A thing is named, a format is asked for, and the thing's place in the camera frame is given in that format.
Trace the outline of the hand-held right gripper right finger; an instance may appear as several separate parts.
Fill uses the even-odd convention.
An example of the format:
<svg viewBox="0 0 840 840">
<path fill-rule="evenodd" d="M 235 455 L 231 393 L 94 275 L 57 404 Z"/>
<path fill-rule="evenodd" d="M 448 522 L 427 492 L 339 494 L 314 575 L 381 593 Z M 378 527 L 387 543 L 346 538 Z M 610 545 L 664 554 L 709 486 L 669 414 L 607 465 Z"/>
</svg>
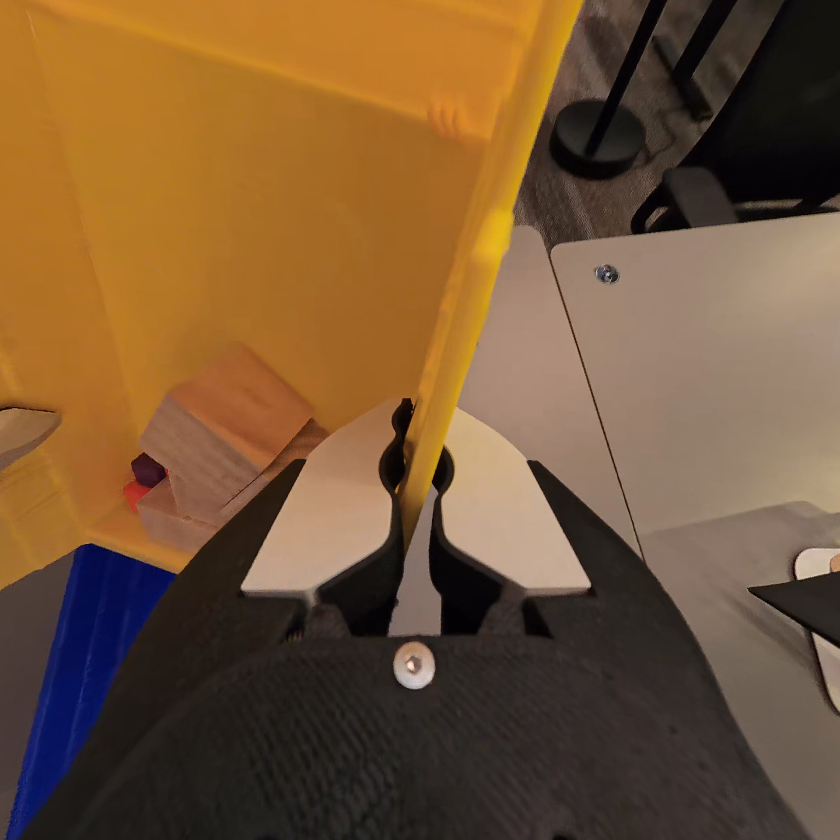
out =
<svg viewBox="0 0 840 840">
<path fill-rule="evenodd" d="M 513 444 L 455 409 L 434 476 L 429 570 L 443 597 L 580 595 L 592 583 Z"/>
</svg>

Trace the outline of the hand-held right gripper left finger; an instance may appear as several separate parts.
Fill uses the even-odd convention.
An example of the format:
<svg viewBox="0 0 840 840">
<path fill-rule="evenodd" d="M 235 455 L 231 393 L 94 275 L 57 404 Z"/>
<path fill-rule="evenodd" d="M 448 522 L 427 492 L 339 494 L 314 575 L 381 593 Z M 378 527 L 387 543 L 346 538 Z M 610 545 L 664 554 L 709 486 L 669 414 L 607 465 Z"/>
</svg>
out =
<svg viewBox="0 0 840 840">
<path fill-rule="evenodd" d="M 393 597 L 404 543 L 396 489 L 413 403 L 393 397 L 306 459 L 245 576 L 251 597 Z"/>
</svg>

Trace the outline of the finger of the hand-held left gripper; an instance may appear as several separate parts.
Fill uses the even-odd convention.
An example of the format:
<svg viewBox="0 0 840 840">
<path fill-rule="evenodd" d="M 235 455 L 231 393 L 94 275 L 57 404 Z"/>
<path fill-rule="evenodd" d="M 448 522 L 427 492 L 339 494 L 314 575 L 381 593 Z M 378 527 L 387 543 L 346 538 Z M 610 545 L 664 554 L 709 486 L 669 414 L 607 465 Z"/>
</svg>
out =
<svg viewBox="0 0 840 840">
<path fill-rule="evenodd" d="M 1 471 L 33 452 L 61 423 L 61 414 L 8 406 L 1 409 Z"/>
</svg>

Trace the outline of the pile of coloured wooden cubes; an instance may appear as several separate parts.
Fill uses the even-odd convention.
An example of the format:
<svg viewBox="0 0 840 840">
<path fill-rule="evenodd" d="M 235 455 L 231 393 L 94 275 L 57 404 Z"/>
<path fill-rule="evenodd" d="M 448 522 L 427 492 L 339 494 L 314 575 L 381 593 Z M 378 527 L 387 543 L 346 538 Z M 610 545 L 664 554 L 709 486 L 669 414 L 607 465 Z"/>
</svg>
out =
<svg viewBox="0 0 840 840">
<path fill-rule="evenodd" d="M 233 344 L 174 386 L 140 436 L 164 471 L 137 503 L 143 530 L 194 554 L 328 435 L 267 362 Z"/>
</svg>

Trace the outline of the blue plastic box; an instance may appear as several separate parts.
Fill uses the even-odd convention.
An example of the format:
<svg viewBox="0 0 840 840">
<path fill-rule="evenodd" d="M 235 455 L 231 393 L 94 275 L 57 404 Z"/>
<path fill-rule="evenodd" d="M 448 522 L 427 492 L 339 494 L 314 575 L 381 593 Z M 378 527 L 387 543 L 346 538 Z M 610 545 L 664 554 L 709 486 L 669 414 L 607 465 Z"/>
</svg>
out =
<svg viewBox="0 0 840 840">
<path fill-rule="evenodd" d="M 74 552 L 6 838 L 20 838 L 69 771 L 119 667 L 174 580 L 168 570 L 92 543 Z"/>
</svg>

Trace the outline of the yellow plastic box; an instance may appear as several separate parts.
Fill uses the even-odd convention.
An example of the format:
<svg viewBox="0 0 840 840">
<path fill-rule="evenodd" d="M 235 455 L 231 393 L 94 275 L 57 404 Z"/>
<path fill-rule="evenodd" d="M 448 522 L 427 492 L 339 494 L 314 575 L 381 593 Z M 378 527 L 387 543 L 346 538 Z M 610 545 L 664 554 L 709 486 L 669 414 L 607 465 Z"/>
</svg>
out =
<svg viewBox="0 0 840 840">
<path fill-rule="evenodd" d="M 85 543 L 165 394 L 241 342 L 328 429 L 419 409 L 411 539 L 582 2 L 2 2 L 2 587 Z"/>
</svg>

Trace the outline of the instruction sign on stand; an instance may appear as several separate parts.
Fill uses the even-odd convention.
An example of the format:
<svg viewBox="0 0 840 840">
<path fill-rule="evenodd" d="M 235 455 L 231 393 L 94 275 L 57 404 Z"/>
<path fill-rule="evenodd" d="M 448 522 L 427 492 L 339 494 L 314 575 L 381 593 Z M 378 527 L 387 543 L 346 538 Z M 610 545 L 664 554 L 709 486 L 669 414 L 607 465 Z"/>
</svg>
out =
<svg viewBox="0 0 840 840">
<path fill-rule="evenodd" d="M 839 571 L 839 551 L 832 549 L 806 549 L 794 560 L 796 581 Z M 822 685 L 830 707 L 839 714 L 839 648 L 823 637 L 809 633 Z"/>
</svg>

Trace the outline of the black pole stand round base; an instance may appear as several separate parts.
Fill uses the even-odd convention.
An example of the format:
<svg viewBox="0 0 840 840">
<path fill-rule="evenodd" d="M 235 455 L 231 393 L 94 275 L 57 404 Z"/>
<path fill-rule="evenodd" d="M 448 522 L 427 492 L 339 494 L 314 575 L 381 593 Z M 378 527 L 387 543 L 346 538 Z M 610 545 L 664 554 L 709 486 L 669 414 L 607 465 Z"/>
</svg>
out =
<svg viewBox="0 0 840 840">
<path fill-rule="evenodd" d="M 574 101 L 558 113 L 549 152 L 562 170 L 590 181 L 611 179 L 629 171 L 641 154 L 646 129 L 623 98 L 666 4 L 647 2 L 606 98 Z"/>
</svg>

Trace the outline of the black office chair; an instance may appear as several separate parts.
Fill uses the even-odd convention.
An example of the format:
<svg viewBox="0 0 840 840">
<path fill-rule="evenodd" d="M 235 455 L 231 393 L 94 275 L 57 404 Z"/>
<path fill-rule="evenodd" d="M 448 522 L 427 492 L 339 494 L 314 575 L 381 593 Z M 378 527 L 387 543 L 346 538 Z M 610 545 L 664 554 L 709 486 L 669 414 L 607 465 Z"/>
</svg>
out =
<svg viewBox="0 0 840 840">
<path fill-rule="evenodd" d="M 631 221 L 640 235 L 834 214 L 839 2 L 783 2 L 710 126 Z"/>
</svg>

